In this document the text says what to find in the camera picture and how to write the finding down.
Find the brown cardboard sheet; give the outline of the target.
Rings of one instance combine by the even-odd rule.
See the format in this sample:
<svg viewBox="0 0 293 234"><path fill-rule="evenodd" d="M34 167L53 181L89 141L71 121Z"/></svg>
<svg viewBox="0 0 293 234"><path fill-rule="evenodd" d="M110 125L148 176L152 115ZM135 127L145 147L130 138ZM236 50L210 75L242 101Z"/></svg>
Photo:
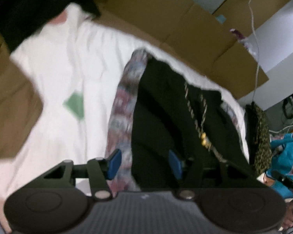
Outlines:
<svg viewBox="0 0 293 234"><path fill-rule="evenodd" d="M236 98L268 80L235 36L193 0L94 1Z"/></svg>

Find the white cabinet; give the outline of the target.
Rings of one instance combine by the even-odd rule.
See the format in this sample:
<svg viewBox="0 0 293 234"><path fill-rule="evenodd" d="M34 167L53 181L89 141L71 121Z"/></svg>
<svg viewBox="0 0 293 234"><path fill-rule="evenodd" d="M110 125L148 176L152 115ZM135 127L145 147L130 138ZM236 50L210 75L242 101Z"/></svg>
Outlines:
<svg viewBox="0 0 293 234"><path fill-rule="evenodd" d="M293 94L293 0L256 30L259 64L269 80L259 86L255 102L266 110Z"/></svg>

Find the brown garment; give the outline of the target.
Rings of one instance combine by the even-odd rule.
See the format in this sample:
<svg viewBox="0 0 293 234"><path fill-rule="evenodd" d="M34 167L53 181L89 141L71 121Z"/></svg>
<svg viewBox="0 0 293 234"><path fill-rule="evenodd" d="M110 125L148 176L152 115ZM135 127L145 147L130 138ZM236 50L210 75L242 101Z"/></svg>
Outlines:
<svg viewBox="0 0 293 234"><path fill-rule="evenodd" d="M0 34L0 160L19 153L42 110L38 92L11 60Z"/></svg>

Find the white bear print duvet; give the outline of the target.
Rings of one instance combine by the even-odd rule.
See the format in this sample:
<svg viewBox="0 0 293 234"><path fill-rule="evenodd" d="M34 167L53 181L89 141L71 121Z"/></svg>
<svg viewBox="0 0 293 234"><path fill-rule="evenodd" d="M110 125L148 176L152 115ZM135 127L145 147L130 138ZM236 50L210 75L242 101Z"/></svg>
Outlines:
<svg viewBox="0 0 293 234"><path fill-rule="evenodd" d="M63 23L46 24L11 55L43 101L42 114L16 157L0 160L0 224L11 229L4 202L21 186L69 159L83 164L105 155L116 88L134 50L146 48L189 83L220 91L245 136L244 110L226 89L147 41L95 23L77 4Z"/></svg>

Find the leopard print garment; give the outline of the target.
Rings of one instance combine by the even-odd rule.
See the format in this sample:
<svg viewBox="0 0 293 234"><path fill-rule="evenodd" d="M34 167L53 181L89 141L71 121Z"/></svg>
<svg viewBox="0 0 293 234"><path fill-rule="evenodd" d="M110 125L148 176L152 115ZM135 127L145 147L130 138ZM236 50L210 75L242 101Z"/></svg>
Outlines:
<svg viewBox="0 0 293 234"><path fill-rule="evenodd" d="M253 101L246 105L246 141L249 150L249 164L255 177L271 166L272 150L265 112Z"/></svg>

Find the teal patterned blanket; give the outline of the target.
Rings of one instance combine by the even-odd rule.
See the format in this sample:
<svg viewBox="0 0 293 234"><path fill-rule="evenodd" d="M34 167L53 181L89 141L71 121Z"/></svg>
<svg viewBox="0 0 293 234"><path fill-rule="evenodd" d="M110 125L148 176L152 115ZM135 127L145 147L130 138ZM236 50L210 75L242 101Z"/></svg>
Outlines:
<svg viewBox="0 0 293 234"><path fill-rule="evenodd" d="M292 199L293 193L282 183L272 177L276 171L293 180L293 133L276 136L271 139L272 161L265 172L266 184L277 191L283 199Z"/></svg>

